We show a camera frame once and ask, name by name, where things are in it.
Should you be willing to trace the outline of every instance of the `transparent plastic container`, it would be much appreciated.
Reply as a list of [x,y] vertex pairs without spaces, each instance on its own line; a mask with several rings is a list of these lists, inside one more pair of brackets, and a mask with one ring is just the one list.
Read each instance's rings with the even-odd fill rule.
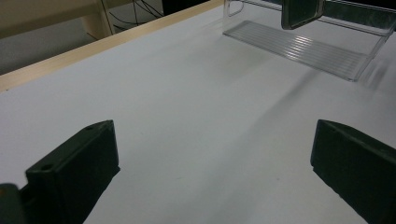
[[281,10],[281,0],[225,0],[224,34],[357,81],[396,27],[395,10],[328,0],[320,19],[283,30]]

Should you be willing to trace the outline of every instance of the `table surface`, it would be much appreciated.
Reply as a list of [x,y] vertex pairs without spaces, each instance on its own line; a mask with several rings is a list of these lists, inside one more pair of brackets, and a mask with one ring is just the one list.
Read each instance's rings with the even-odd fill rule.
[[396,147],[396,36],[351,83],[223,36],[221,16],[1,92],[1,182],[114,119],[121,170],[85,223],[365,223],[309,159],[318,119]]

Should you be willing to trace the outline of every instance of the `cable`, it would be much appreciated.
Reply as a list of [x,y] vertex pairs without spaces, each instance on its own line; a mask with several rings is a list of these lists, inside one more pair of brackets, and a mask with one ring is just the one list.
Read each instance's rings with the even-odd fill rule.
[[118,25],[116,25],[116,24],[113,24],[113,26],[116,27],[116,28],[118,28],[118,29],[120,29],[120,30],[122,30],[122,31],[128,30],[128,29],[123,28],[123,27],[120,27],[120,26],[118,26]]
[[144,1],[142,1],[142,3],[143,3],[143,5],[145,5],[145,7],[146,7],[146,9],[149,11],[149,13],[151,14],[151,15],[153,15],[155,18],[160,18],[160,17],[158,17],[157,15],[155,15],[154,14],[154,12],[152,12],[151,11],[151,9],[149,9],[149,7],[148,7],[148,5],[144,2]]
[[152,13],[151,11],[148,11],[147,9],[143,8],[142,6],[140,6],[140,4],[138,4],[137,2],[136,2],[136,4],[137,4],[139,7],[141,7],[143,10],[147,11],[147,13],[151,14],[151,15],[152,15],[153,17],[155,17],[156,19],[159,19],[159,18],[160,18],[160,17],[158,17],[157,15],[155,15],[154,13]]
[[149,7],[151,7],[155,12],[157,12],[158,13],[158,15],[160,15],[161,17],[163,17],[163,14],[161,14],[159,11],[157,11],[157,9],[155,9],[154,7],[152,7],[149,3],[147,3],[145,0],[141,0],[142,1],[142,3],[145,5],[145,6],[149,6]]
[[113,16],[114,19],[116,19],[117,21],[120,21],[120,22],[123,22],[123,23],[127,23],[127,24],[134,24],[134,25],[136,25],[136,22],[123,21],[122,19],[116,17],[112,12],[108,12],[108,13],[110,13],[110,15]]
[[136,6],[134,5],[134,20],[136,21],[136,25],[139,25],[139,22],[137,21],[137,13],[136,13]]

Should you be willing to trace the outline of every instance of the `floor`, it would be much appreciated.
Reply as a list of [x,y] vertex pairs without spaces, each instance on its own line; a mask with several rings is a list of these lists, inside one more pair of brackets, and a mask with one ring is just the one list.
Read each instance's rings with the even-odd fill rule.
[[[111,14],[119,19],[111,16],[113,24],[119,27],[115,28],[117,33],[135,27],[136,18],[137,23],[141,24],[161,17],[160,14],[163,14],[161,0],[145,2],[152,7],[146,7],[141,1],[136,1],[135,4],[110,9]],[[93,37],[85,33],[80,19],[0,39],[0,75],[94,41]]]

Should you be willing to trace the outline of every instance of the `wooden table edge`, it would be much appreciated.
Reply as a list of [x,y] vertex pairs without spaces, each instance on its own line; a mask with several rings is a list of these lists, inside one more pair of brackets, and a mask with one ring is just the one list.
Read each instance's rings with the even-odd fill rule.
[[195,7],[190,7],[177,13],[162,17],[158,20],[135,27],[134,29],[95,41],[78,49],[54,56],[39,63],[34,63],[21,69],[0,76],[0,92],[10,90],[29,81],[51,74],[70,64],[79,62],[107,49],[136,39],[142,35],[150,34],[166,26],[219,7],[223,0],[210,0]]

